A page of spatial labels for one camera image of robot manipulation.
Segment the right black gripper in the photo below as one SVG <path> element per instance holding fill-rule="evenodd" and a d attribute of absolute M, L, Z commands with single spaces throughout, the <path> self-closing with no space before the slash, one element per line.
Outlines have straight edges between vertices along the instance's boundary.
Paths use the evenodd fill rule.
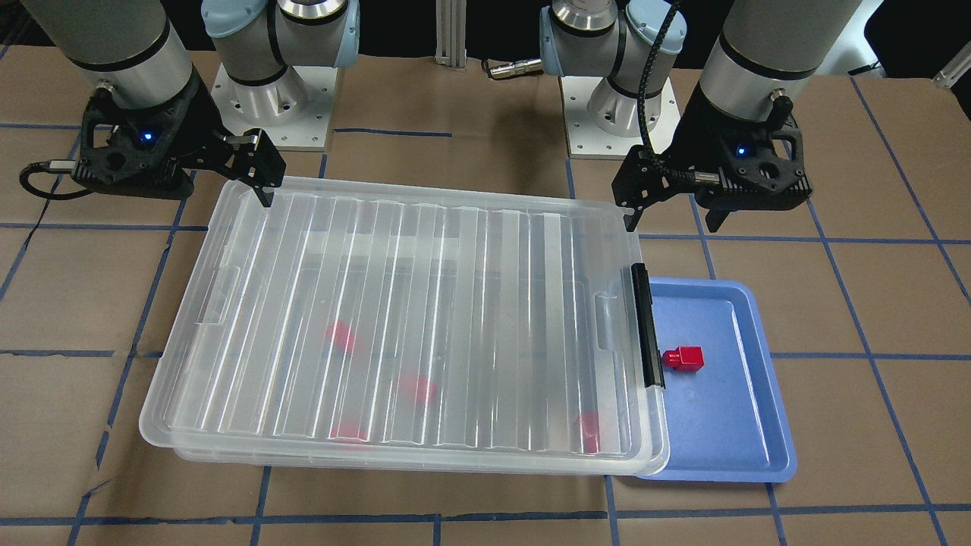
<path fill-rule="evenodd" d="M 263 129 L 232 136 L 197 72 L 156 106 L 122 108 L 119 98 L 114 84 L 100 80 L 84 108 L 71 179 L 87 193 L 183 200 L 194 191 L 187 175 L 194 168 L 238 180 L 262 207 L 272 206 L 287 162 Z"/>

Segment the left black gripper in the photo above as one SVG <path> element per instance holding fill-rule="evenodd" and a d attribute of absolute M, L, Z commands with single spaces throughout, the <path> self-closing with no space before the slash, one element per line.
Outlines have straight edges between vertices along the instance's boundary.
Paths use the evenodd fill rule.
<path fill-rule="evenodd" d="M 671 145 L 658 156 L 631 146 L 611 193 L 617 207 L 630 209 L 624 227 L 634 232 L 647 208 L 682 193 L 693 193 L 707 208 L 706 228 L 718 233 L 735 211 L 787 211 L 814 190 L 804 165 L 803 139 L 786 93 L 767 96 L 765 121 L 725 114 L 696 84 L 684 107 Z"/>

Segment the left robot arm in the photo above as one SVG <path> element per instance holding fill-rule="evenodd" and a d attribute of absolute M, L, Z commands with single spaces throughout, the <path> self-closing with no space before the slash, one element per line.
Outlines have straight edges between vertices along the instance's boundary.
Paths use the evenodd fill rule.
<path fill-rule="evenodd" d="M 677 1 L 554 1 L 540 14 L 548 75 L 599 77 L 603 129 L 635 139 L 611 182 L 625 227 L 691 194 L 717 231 L 742 211 L 782 212 L 812 195 L 793 101 L 822 65 L 856 1 L 735 1 L 663 151 L 651 116 L 687 40 Z"/>

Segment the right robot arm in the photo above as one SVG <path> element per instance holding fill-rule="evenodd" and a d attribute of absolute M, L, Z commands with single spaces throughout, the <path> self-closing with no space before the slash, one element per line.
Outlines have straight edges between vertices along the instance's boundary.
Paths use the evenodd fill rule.
<path fill-rule="evenodd" d="M 20 185 L 51 201 L 98 193 L 185 200 L 188 170 L 246 184 L 264 207 L 287 163 L 270 127 L 309 108 L 298 67 L 342 68 L 360 51 L 357 1 L 204 1 L 200 13 L 246 129 L 218 103 L 159 1 L 27 1 L 93 86 L 77 158 L 30 163 Z"/>

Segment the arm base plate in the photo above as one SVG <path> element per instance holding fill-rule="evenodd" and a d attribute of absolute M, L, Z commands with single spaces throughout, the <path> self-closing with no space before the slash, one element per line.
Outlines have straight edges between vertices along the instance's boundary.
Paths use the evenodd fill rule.
<path fill-rule="evenodd" d="M 569 158 L 623 159 L 641 144 L 633 98 L 621 96 L 604 77 L 561 77 L 561 95 Z M 652 148 L 665 151 L 680 121 L 671 80 L 659 96 L 646 100 L 646 128 Z"/>
<path fill-rule="evenodd" d="M 261 128 L 280 151 L 324 152 L 339 75 L 334 67 L 289 67 L 276 82 L 243 86 L 221 65 L 211 94 L 233 134 Z"/>

